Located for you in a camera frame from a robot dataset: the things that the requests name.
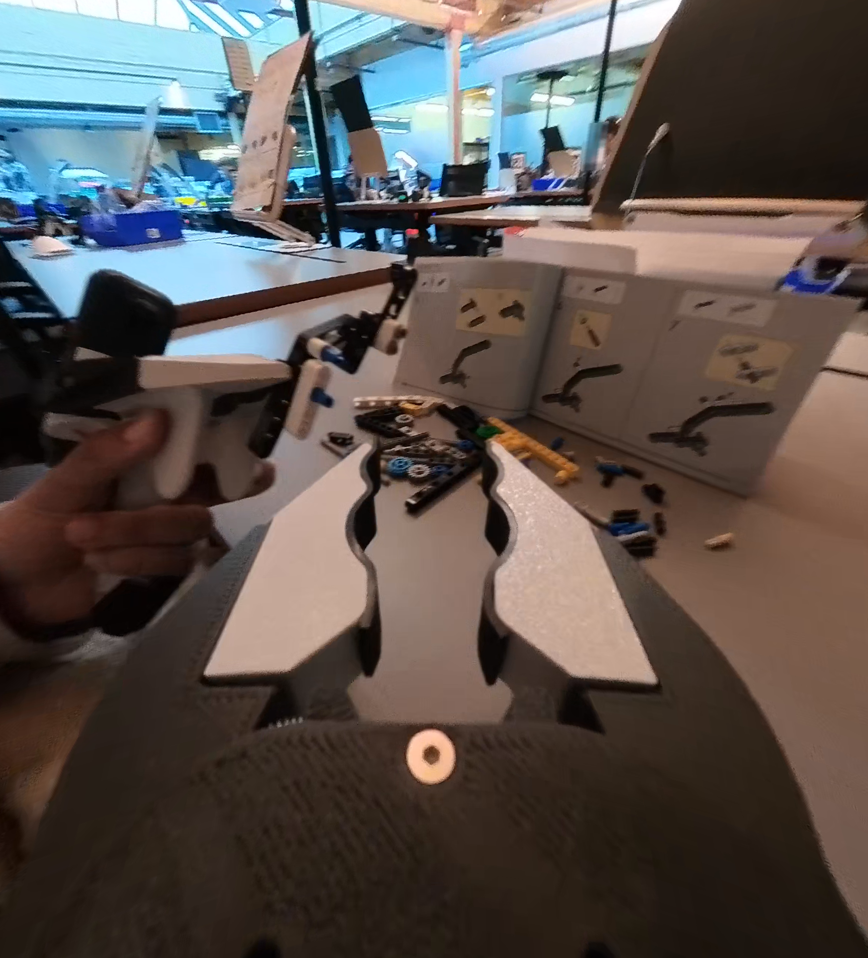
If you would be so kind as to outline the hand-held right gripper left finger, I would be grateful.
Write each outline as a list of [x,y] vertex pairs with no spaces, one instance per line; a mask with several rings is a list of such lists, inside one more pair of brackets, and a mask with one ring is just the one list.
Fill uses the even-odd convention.
[[212,685],[350,685],[381,653],[379,451],[360,445],[271,520],[205,666]]

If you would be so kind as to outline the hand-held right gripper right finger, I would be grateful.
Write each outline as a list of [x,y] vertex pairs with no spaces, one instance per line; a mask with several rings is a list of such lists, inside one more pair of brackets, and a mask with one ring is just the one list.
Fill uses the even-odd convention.
[[483,488],[494,554],[481,609],[488,685],[659,688],[589,521],[498,442]]

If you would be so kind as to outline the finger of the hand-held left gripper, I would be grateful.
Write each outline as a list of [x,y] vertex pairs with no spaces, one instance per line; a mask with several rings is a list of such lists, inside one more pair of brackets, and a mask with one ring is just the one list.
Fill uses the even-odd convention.
[[290,381],[293,369],[283,361],[253,354],[147,356],[139,360],[137,382],[142,390],[237,387],[247,389]]

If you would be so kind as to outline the black and white lego assembly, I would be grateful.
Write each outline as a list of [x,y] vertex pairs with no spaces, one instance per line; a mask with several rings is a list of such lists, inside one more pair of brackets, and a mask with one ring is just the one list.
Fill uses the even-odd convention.
[[391,289],[379,310],[344,313],[301,332],[284,360],[277,362],[273,384],[261,390],[261,412],[248,441],[259,458],[269,457],[283,433],[308,437],[322,409],[331,409],[334,373],[355,375],[367,354],[396,354],[406,329],[401,313],[416,285],[414,263],[390,268]]

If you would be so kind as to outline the pile of loose lego pieces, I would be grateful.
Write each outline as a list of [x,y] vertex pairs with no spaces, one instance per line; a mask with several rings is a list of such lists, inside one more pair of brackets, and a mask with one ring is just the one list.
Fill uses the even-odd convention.
[[382,484],[401,482],[413,488],[404,503],[411,515],[433,508],[470,478],[478,476],[485,485],[488,452],[498,448],[526,468],[541,467],[561,490],[590,477],[604,490],[619,485],[621,491],[637,492],[640,506],[608,513],[584,502],[575,504],[591,527],[611,536],[631,557],[654,557],[668,534],[667,489],[651,481],[643,464],[626,453],[578,453],[571,437],[537,438],[523,426],[423,395],[356,398],[353,411],[354,430],[331,430],[320,445],[344,458],[363,441],[375,441]]

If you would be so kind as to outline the person's left hand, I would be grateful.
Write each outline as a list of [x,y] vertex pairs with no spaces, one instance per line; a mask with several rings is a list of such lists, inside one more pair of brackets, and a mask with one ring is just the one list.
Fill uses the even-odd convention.
[[0,616],[26,638],[86,619],[100,577],[184,578],[214,533],[207,505],[116,509],[120,480],[153,458],[161,410],[81,440],[0,507]]

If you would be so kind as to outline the small blue storage bin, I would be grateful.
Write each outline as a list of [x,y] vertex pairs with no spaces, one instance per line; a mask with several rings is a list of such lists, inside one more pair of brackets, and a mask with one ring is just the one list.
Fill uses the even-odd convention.
[[82,234],[101,248],[117,249],[184,240],[183,221],[173,209],[137,208],[81,217]]

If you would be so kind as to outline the grey table with wooden edge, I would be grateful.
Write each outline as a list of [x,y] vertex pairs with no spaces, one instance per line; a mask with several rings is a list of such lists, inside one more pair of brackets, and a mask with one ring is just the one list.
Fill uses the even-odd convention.
[[170,299],[183,327],[384,286],[391,266],[404,261],[335,247],[284,253],[218,234],[138,247],[73,247],[56,257],[36,256],[31,240],[6,246],[67,317],[77,313],[90,277],[111,270]]

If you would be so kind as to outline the cardboard stand with paper sheet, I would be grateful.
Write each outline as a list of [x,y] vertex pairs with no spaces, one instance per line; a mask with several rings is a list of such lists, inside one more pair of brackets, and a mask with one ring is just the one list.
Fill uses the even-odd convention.
[[312,34],[268,55],[255,74],[245,40],[222,39],[232,87],[248,95],[239,135],[239,158],[230,209],[233,218],[297,247],[313,246],[309,233],[282,220],[287,175],[296,146],[289,113],[313,49]]

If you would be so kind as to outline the grey cardboard parts box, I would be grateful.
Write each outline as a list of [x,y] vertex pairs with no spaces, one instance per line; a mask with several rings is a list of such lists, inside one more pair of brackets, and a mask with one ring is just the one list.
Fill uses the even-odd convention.
[[858,312],[508,257],[420,257],[395,381],[508,423],[533,415],[751,495]]

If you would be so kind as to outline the black vertical pole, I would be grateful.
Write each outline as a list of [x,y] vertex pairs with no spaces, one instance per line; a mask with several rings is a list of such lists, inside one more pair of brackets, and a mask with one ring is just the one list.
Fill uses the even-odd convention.
[[296,29],[299,37],[308,39],[308,52],[303,64],[305,84],[305,104],[308,115],[308,127],[316,154],[317,170],[320,175],[322,214],[325,231],[330,245],[341,248],[340,217],[333,186],[332,165],[330,161],[325,116],[318,87],[316,41],[312,28],[309,4],[307,1],[293,1]]

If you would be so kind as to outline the white box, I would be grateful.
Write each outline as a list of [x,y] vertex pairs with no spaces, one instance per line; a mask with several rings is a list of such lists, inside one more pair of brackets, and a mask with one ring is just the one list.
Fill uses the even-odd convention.
[[666,198],[625,202],[618,216],[540,225],[503,240],[507,258],[559,267],[757,284],[775,281],[809,243],[852,220],[862,200]]

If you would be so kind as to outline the black board with cardboard edge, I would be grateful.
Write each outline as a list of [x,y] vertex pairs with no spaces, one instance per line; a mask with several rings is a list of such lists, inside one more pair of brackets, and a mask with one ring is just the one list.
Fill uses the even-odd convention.
[[689,1],[646,58],[592,212],[867,197],[868,1]]

